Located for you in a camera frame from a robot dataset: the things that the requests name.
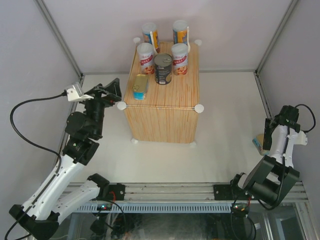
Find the dark blue round can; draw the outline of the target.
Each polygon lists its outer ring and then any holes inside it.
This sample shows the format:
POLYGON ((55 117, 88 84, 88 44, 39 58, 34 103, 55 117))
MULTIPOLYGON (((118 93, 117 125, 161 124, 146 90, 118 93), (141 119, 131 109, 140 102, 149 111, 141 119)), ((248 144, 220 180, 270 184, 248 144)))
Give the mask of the dark blue round can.
POLYGON ((171 82, 172 64, 172 57, 167 53, 158 53, 154 57, 154 75, 156 83, 159 85, 167 85, 171 82))

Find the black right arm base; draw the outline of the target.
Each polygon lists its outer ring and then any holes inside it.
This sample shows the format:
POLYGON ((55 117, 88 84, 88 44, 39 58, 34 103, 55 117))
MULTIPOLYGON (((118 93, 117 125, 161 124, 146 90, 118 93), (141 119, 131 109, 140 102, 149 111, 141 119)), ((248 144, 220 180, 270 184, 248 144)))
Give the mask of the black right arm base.
POLYGON ((216 201, 243 200, 248 201, 252 198, 253 185, 259 177, 256 172, 246 174, 237 173, 228 183, 215 183, 213 185, 214 199, 216 201))

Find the white red label can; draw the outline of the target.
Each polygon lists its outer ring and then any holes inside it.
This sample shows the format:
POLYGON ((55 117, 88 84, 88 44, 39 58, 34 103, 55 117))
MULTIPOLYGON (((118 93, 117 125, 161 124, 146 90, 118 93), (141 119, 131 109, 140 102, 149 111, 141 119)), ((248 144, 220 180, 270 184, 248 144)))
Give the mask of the white red label can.
POLYGON ((137 46, 141 72, 146 75, 154 74, 154 50, 150 43, 144 42, 137 46))
POLYGON ((188 46, 176 43, 171 47, 172 69, 176 76, 186 75, 188 72, 188 46))

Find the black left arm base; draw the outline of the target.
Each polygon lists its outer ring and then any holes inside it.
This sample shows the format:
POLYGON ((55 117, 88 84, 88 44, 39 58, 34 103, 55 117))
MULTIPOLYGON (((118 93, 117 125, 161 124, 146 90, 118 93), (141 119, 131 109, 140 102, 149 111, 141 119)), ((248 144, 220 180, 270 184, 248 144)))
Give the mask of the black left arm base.
POLYGON ((95 173, 87 178, 97 188, 97 194, 94 197, 98 201, 123 201, 126 193, 126 186, 121 183, 110 183, 103 176, 95 173))

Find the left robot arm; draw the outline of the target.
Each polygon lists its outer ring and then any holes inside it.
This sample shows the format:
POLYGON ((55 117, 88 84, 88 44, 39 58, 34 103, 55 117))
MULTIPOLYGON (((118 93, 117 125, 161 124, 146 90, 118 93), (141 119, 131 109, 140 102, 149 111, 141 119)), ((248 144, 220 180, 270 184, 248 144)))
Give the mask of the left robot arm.
POLYGON ((84 92, 76 82, 55 96, 30 99, 17 104, 9 121, 16 134, 27 143, 57 156, 57 162, 37 191, 23 204, 14 204, 9 214, 36 240, 49 240, 60 224, 77 208, 90 200, 111 201, 110 182, 98 173, 90 175, 79 188, 62 197, 71 180, 80 173, 95 155, 103 136, 105 109, 122 100, 119 78, 107 85, 101 83, 84 92), (67 97, 69 102, 84 105, 84 112, 75 111, 66 120, 69 135, 61 153, 32 142, 23 136, 14 123, 18 107, 36 101, 67 97))

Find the blue yellow can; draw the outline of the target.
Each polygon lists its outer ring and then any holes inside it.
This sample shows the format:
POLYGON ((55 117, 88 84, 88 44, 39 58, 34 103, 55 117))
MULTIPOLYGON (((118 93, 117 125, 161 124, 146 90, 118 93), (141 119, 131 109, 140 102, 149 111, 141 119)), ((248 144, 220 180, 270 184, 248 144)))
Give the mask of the blue yellow can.
POLYGON ((190 28, 185 20, 176 20, 172 25, 173 32, 173 43, 174 44, 185 44, 187 45, 188 53, 191 51, 190 41, 189 41, 189 33, 190 28))

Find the blue can with spoon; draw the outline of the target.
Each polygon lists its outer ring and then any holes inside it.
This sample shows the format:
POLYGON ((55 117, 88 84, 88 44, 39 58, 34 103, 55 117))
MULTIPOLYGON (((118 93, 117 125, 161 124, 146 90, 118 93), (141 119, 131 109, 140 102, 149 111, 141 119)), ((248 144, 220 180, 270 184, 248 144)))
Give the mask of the blue can with spoon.
POLYGON ((144 42, 150 43, 153 46, 154 50, 159 53, 160 45, 157 25, 154 22, 147 22, 141 27, 141 30, 144 42))

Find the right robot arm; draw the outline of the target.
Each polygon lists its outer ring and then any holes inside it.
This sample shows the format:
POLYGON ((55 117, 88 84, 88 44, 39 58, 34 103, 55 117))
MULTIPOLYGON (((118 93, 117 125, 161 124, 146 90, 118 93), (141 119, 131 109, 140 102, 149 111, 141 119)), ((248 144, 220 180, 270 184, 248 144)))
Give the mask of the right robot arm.
POLYGON ((247 194, 266 210, 276 208, 300 179, 293 166, 295 145, 308 138, 298 124, 298 106, 284 105, 274 118, 266 118, 262 148, 268 153, 249 174, 236 174, 230 181, 230 195, 237 200, 247 194))

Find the gold rectangular tin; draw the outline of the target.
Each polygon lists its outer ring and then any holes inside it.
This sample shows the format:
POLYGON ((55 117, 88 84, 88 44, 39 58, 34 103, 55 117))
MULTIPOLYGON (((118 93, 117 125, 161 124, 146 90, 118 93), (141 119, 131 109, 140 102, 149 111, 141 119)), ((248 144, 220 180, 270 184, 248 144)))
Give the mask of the gold rectangular tin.
POLYGON ((144 100, 149 86, 148 74, 137 74, 132 86, 132 94, 135 100, 144 100))

